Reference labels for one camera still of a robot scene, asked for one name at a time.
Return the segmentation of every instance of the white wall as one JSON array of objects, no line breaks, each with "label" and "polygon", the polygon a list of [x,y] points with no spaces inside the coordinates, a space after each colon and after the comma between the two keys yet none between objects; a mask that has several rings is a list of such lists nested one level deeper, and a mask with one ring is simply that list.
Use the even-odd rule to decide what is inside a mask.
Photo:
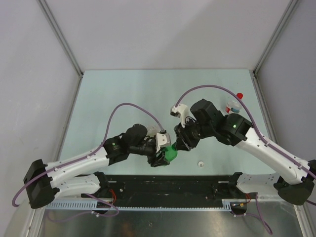
[{"label": "white wall", "polygon": [[[259,72],[279,143],[316,159],[316,1],[302,0]],[[311,200],[316,202],[316,188]],[[316,207],[311,206],[316,223]]]},{"label": "white wall", "polygon": [[31,162],[56,155],[77,81],[37,2],[0,1],[0,236]]},{"label": "white wall", "polygon": [[48,0],[83,70],[253,69],[290,0]]}]

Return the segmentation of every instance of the red wire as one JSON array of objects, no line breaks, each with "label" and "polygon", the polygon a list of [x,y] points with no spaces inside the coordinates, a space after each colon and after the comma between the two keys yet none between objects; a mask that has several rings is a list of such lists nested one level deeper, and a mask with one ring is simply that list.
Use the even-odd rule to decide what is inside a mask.
[{"label": "red wire", "polygon": [[247,203],[250,203],[250,201],[251,201],[251,197],[250,197],[250,195],[249,195],[249,194],[246,194],[246,198],[247,198],[247,202],[246,202],[246,204],[247,204]]},{"label": "red wire", "polygon": [[113,199],[113,196],[114,196],[114,200],[112,201],[112,204],[114,204],[114,202],[117,200],[117,196],[116,196],[116,194],[114,193],[114,190],[113,190],[113,189],[110,189],[110,192],[112,193],[112,199]]}]

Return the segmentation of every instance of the green object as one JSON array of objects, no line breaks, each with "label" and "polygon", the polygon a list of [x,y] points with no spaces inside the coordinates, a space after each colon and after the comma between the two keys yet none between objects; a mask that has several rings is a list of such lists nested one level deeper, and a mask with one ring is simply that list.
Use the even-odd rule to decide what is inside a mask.
[{"label": "green object", "polygon": [[173,161],[178,155],[178,151],[175,149],[174,144],[172,146],[165,147],[163,150],[165,152],[164,159],[168,162]]}]

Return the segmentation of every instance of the cable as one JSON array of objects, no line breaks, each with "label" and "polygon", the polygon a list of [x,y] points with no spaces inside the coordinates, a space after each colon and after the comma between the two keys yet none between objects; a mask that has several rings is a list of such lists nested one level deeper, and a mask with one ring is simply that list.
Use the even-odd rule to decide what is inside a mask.
[{"label": "cable", "polygon": [[78,159],[75,159],[75,160],[66,162],[66,163],[64,163],[64,164],[58,165],[58,166],[56,166],[56,167],[53,167],[53,168],[51,168],[51,169],[49,169],[49,170],[47,170],[47,171],[45,171],[45,172],[43,172],[43,173],[41,173],[41,174],[35,176],[33,179],[31,179],[29,182],[27,182],[27,183],[14,195],[14,197],[13,197],[13,199],[12,199],[12,206],[14,206],[14,207],[18,207],[18,206],[19,206],[18,204],[16,204],[17,198],[18,198],[19,195],[23,192],[23,190],[25,190],[28,186],[30,186],[30,185],[31,185],[33,182],[35,182],[37,179],[39,179],[39,178],[41,178],[42,176],[44,176],[44,175],[46,175],[46,174],[48,174],[48,173],[54,171],[56,168],[59,169],[59,168],[62,168],[62,167],[64,167],[64,166],[67,166],[67,165],[70,165],[70,164],[79,162],[79,161],[81,161],[81,160],[86,159],[87,156],[92,156],[93,154],[95,154],[96,152],[98,152],[98,151],[103,147],[103,145],[104,145],[104,143],[105,143],[105,141],[106,141],[106,139],[107,139],[107,136],[108,136],[108,133],[109,133],[109,128],[110,128],[110,123],[111,123],[111,120],[112,120],[112,118],[113,118],[114,113],[116,112],[116,110],[117,110],[119,107],[124,106],[124,105],[133,106],[133,107],[135,107],[135,108],[137,108],[137,109],[139,109],[139,110],[145,112],[146,114],[148,114],[150,117],[152,117],[152,118],[156,121],[156,123],[157,123],[158,126],[160,127],[160,130],[161,130],[161,131],[164,131],[164,129],[163,129],[161,123],[158,121],[158,119],[157,119],[155,116],[153,116],[151,113],[149,113],[147,110],[145,110],[145,109],[139,107],[138,105],[132,104],[132,103],[121,103],[121,104],[117,105],[117,106],[114,108],[114,110],[112,111],[112,113],[111,113],[111,115],[110,115],[110,118],[109,118],[109,120],[108,120],[108,125],[107,125],[107,129],[106,129],[106,132],[105,132],[103,141],[102,141],[101,145],[100,145],[96,150],[94,150],[93,152],[91,152],[90,154],[88,154],[88,155],[86,155],[86,156],[83,156],[83,157],[80,157],[80,158],[78,158]]},{"label": "cable", "polygon": [[244,217],[244,216],[252,216],[256,219],[258,219],[259,221],[262,222],[264,228],[266,229],[267,233],[269,235],[273,235],[273,231],[271,229],[271,227],[268,225],[267,222],[264,221],[263,217],[262,217],[262,214],[261,214],[261,210],[259,208],[259,203],[258,203],[258,194],[256,194],[256,206],[257,206],[257,210],[258,210],[258,214],[259,216],[255,215],[255,214],[248,214],[248,213],[245,213],[245,214],[241,214],[241,215],[236,215],[232,212],[232,214],[234,215],[234,217]]},{"label": "cable", "polygon": [[114,193],[114,190],[113,189],[110,189],[110,192],[112,193],[112,198],[114,197],[113,201],[112,201],[112,204],[114,204],[117,200],[117,196],[116,194]]},{"label": "cable", "polygon": [[256,193],[256,206],[257,206],[258,214],[259,214],[259,217],[260,217],[260,220],[261,220],[263,226],[265,227],[268,234],[272,235],[273,233],[272,233],[271,228],[267,225],[267,223],[264,221],[264,219],[262,217],[261,210],[260,210],[259,203],[258,203],[258,193]]},{"label": "cable", "polygon": [[191,116],[186,116],[185,120],[187,120],[187,118],[192,119],[193,121],[197,121],[195,118],[192,118]]},{"label": "cable", "polygon": [[247,202],[246,202],[246,204],[250,203],[250,201],[251,201],[251,197],[250,197],[250,195],[249,195],[249,194],[246,194],[246,198],[247,198]]},{"label": "cable", "polygon": [[315,203],[315,202],[312,202],[312,201],[309,201],[309,200],[307,200],[306,202],[309,203],[309,204],[311,204],[311,205],[316,206],[316,203]]},{"label": "cable", "polygon": [[206,87],[213,87],[213,88],[217,88],[223,91],[226,91],[227,93],[231,94],[233,97],[235,97],[235,99],[237,99],[237,101],[242,105],[242,107],[245,109],[245,111],[247,112],[255,132],[257,133],[258,137],[265,143],[265,145],[267,147],[270,147],[271,149],[273,149],[274,151],[276,151],[277,153],[279,153],[280,155],[284,156],[285,158],[287,158],[289,161],[293,162],[296,166],[298,166],[299,168],[301,168],[302,170],[304,170],[305,172],[307,172],[309,175],[311,175],[314,179],[316,179],[316,175],[313,174],[309,169],[305,168],[304,166],[302,166],[299,162],[297,162],[295,159],[293,159],[292,157],[290,157],[288,154],[284,153],[283,151],[281,151],[279,148],[273,146],[272,144],[268,143],[268,141],[264,138],[264,136],[260,133],[259,128],[253,118],[253,116],[251,115],[249,109],[246,107],[246,105],[243,103],[242,100],[240,100],[233,92],[231,92],[230,90],[218,86],[218,85],[199,85],[196,87],[193,87],[189,90],[187,90],[186,92],[184,92],[184,94],[179,98],[179,100],[177,101],[177,103],[175,104],[175,107],[177,107],[179,105],[179,103],[181,102],[181,100],[187,95],[189,94],[191,91],[200,89],[200,88],[206,88]]},{"label": "cable", "polygon": [[48,213],[47,214],[48,220],[51,221],[51,222],[54,222],[54,223],[64,223],[64,222],[71,221],[71,220],[73,220],[73,219],[75,219],[75,218],[77,218],[79,216],[85,215],[85,214],[95,214],[97,217],[99,217],[99,216],[102,216],[102,217],[113,217],[113,216],[117,216],[119,214],[119,209],[116,206],[113,206],[112,204],[110,204],[110,203],[108,203],[106,201],[103,201],[103,200],[101,200],[101,199],[99,199],[99,198],[97,198],[97,197],[95,197],[95,196],[93,196],[91,194],[86,194],[86,195],[89,196],[90,198],[93,198],[93,199],[95,199],[95,200],[97,200],[97,201],[99,201],[99,202],[101,202],[103,204],[106,204],[106,205],[114,208],[116,210],[116,213],[113,214],[113,215],[106,215],[106,214],[100,214],[100,213],[97,213],[97,212],[94,212],[94,211],[84,211],[84,212],[78,213],[78,214],[76,214],[74,216],[71,216],[71,217],[69,217],[67,219],[63,219],[63,220],[53,220],[53,219],[51,219],[49,217],[49,213]]}]

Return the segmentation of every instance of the white bracket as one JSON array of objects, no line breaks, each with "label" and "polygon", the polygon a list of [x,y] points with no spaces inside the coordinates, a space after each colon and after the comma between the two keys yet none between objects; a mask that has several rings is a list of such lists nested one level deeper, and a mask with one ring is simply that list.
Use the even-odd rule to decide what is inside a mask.
[{"label": "white bracket", "polygon": [[162,147],[168,147],[171,145],[171,139],[169,133],[161,134],[157,133],[156,134],[156,145],[157,145],[157,151],[160,151]]},{"label": "white bracket", "polygon": [[[107,155],[107,152],[105,151],[104,147],[102,147],[100,150],[98,150],[95,154],[91,155],[90,157],[87,157],[81,161],[58,168],[50,172],[48,176],[52,178],[52,181],[50,181],[51,187],[55,188],[70,178],[73,178],[75,176],[78,176],[80,174],[85,174],[88,172],[93,173],[92,172],[93,170],[108,166],[110,160],[106,157],[106,155]],[[70,158],[64,161],[48,163],[45,169],[48,170],[51,167],[61,165],[65,162],[69,162],[74,159],[75,158]]]},{"label": "white bracket", "polygon": [[100,181],[97,176],[90,174],[68,179],[57,186],[57,188],[59,192],[55,194],[55,199],[64,196],[93,194],[100,189]]},{"label": "white bracket", "polygon": [[173,106],[170,110],[170,114],[180,118],[182,127],[186,125],[186,117],[190,116],[189,108],[184,104],[179,104],[177,107]]},{"label": "white bracket", "polygon": [[260,193],[265,195],[277,195],[273,184],[280,175],[274,174],[242,174],[237,180],[237,188],[245,194]]}]

